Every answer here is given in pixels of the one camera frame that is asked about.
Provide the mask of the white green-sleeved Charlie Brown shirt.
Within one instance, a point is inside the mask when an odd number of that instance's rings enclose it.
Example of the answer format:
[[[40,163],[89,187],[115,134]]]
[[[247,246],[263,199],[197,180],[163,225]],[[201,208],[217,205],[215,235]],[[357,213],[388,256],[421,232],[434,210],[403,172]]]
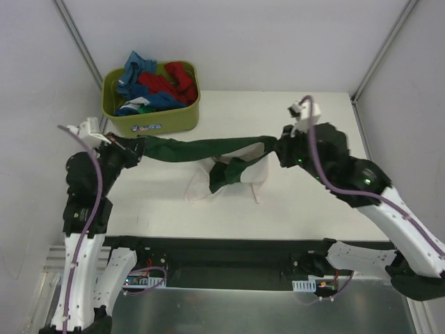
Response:
[[[168,163],[197,163],[198,170],[185,190],[186,201],[208,200],[227,186],[243,184],[259,202],[259,190],[268,178],[268,155],[276,143],[274,136],[189,142],[149,136],[144,155]]]

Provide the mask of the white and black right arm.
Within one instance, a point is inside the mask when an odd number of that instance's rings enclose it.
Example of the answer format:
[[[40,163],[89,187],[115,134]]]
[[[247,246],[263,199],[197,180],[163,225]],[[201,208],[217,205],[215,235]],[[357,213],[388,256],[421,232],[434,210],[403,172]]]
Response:
[[[383,170],[350,155],[343,132],[329,123],[315,126],[316,144],[305,132],[284,126],[274,150],[284,168],[298,166],[327,190],[373,221],[394,245],[390,250],[352,246],[325,238],[323,247],[298,259],[302,270],[318,277],[333,270],[376,276],[407,298],[444,297],[444,243],[417,220]]]

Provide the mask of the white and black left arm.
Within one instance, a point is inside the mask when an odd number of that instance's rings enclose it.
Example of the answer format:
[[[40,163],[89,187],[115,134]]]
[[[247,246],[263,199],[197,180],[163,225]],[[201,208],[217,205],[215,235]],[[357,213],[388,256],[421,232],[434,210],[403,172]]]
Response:
[[[110,333],[115,302],[131,270],[147,262],[145,251],[118,246],[111,251],[102,275],[97,273],[113,208],[107,198],[120,173],[140,163],[147,141],[111,132],[83,148],[65,164],[67,202],[63,211],[65,265],[55,313],[40,333]]]

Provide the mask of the bright green cloth in bin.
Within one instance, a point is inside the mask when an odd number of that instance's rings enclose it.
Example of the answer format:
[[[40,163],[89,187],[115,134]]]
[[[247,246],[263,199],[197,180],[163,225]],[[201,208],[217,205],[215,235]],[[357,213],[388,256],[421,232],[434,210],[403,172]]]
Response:
[[[138,109],[139,114],[153,113],[156,112],[156,109],[150,106],[141,106]]]

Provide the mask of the olive green plastic bin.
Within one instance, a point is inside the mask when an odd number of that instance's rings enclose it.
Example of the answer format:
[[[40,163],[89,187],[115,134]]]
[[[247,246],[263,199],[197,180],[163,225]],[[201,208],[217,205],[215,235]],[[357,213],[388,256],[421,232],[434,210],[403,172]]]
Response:
[[[116,116],[115,112],[125,103],[125,98],[118,94],[118,79],[124,74],[124,68],[117,68],[105,75],[102,82],[102,113],[114,125],[121,136],[159,135],[186,132],[194,129],[200,118],[200,98],[185,108],[156,111],[132,116]]]

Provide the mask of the blue t-shirt in bin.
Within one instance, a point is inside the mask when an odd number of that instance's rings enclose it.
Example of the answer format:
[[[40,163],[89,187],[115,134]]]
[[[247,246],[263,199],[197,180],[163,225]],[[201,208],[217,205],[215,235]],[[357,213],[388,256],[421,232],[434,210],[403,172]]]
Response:
[[[137,76],[143,70],[153,70],[157,62],[146,60],[132,51],[124,64],[124,74],[118,79],[117,92],[125,98],[125,103],[115,112],[116,116],[138,115],[141,106],[150,106],[156,111],[167,111],[161,109],[167,106],[167,100],[162,97],[150,97],[144,88],[137,83]]]

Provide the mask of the red t-shirt in bin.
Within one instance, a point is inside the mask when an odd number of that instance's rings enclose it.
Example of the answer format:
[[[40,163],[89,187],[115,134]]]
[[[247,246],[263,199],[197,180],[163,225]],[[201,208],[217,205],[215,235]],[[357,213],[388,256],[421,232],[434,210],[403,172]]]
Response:
[[[187,61],[157,63],[153,70],[143,70],[136,83],[150,97],[167,100],[167,106],[161,107],[163,110],[191,106],[200,97],[195,67]]]

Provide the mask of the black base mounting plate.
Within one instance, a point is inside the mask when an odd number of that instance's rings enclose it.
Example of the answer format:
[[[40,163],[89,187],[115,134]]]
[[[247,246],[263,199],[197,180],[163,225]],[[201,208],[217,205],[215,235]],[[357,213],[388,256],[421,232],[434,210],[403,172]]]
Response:
[[[331,242],[114,236],[104,244],[135,249],[137,268],[151,264],[149,275],[169,288],[290,291],[294,280],[358,273],[323,260]]]

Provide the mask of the left aluminium frame post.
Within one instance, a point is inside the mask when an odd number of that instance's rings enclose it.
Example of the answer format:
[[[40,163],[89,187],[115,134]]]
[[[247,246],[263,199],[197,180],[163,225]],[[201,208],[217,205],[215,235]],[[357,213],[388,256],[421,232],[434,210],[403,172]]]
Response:
[[[62,23],[64,24],[67,32],[69,33],[76,49],[80,53],[83,62],[85,63],[89,73],[92,76],[93,81],[97,85],[98,89],[102,89],[102,75],[93,59],[87,44],[85,43],[81,32],[79,31],[74,18],[63,0],[52,0],[51,1],[56,9],[56,12],[60,16]]]

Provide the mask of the aluminium frame post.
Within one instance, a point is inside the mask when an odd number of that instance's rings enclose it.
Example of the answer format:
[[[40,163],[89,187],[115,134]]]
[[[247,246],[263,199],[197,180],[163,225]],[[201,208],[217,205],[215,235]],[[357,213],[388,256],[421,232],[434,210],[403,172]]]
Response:
[[[64,24],[67,32],[69,33],[76,49],[80,53],[83,62],[85,63],[89,73],[92,76],[93,81],[97,85],[98,89],[102,89],[102,75],[93,59],[87,44],[85,43],[81,32],[79,31],[74,18],[63,0],[52,0],[51,1],[56,9],[56,12],[60,16],[62,23]]]
[[[379,67],[382,65],[386,55],[389,53],[391,47],[401,34],[405,25],[414,14],[414,11],[421,3],[420,0],[409,0],[406,1],[402,7],[400,13],[398,14],[396,21],[392,24],[388,34],[384,38],[380,48],[378,49],[376,55],[373,57],[371,64],[366,70],[362,80],[360,81],[355,92],[350,96],[350,100],[353,106],[356,106],[360,97],[363,95],[364,91],[369,86],[372,78],[376,75]]]

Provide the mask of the right aluminium frame post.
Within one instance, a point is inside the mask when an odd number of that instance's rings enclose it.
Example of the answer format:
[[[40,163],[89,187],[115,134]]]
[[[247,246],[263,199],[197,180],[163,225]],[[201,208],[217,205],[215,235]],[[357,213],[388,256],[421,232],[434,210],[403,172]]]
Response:
[[[369,86],[372,78],[376,75],[379,67],[382,65],[386,55],[389,53],[391,47],[401,34],[405,25],[414,14],[414,11],[421,3],[420,0],[409,0],[406,1],[402,7],[400,13],[398,14],[396,21],[392,24],[388,34],[384,38],[380,48],[378,49],[376,55],[373,57],[371,64],[366,70],[362,80],[360,81],[355,92],[350,96],[350,100],[353,106],[356,106],[360,97],[363,95],[364,91]]]

